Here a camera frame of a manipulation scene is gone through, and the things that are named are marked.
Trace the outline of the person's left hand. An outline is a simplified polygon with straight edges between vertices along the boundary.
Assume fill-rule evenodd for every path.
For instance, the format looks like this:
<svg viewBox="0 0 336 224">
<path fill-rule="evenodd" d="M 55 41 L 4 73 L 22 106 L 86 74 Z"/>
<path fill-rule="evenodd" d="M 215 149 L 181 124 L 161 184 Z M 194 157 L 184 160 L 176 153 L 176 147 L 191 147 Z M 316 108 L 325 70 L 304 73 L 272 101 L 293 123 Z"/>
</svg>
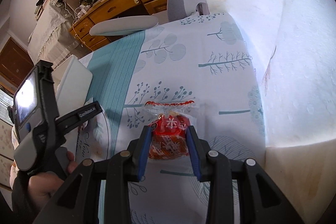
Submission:
<svg viewBox="0 0 336 224">
<path fill-rule="evenodd" d="M 34 207 L 38 211 L 41 211 L 63 183 L 64 180 L 50 172 L 43 172 L 31 176 L 27 187 L 27 193 Z"/>
</svg>

